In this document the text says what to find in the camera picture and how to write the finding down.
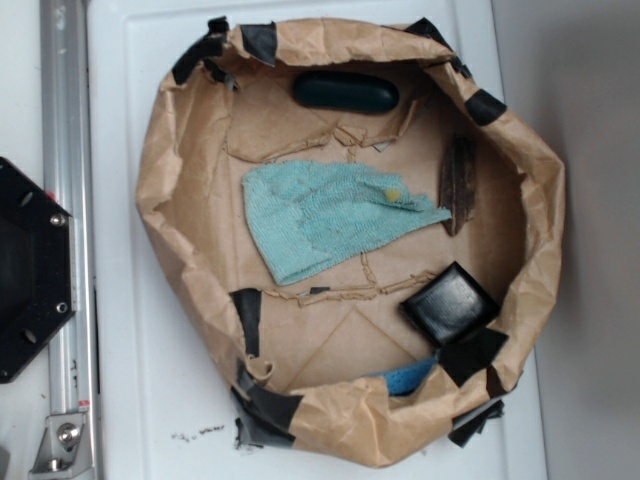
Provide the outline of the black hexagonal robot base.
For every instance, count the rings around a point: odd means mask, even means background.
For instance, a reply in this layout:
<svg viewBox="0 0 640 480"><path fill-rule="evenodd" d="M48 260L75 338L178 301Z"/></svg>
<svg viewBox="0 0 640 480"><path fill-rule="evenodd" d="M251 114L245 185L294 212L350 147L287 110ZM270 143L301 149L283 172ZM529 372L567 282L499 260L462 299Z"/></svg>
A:
<svg viewBox="0 0 640 480"><path fill-rule="evenodd" d="M70 215L1 159L1 382L13 382L74 313Z"/></svg>

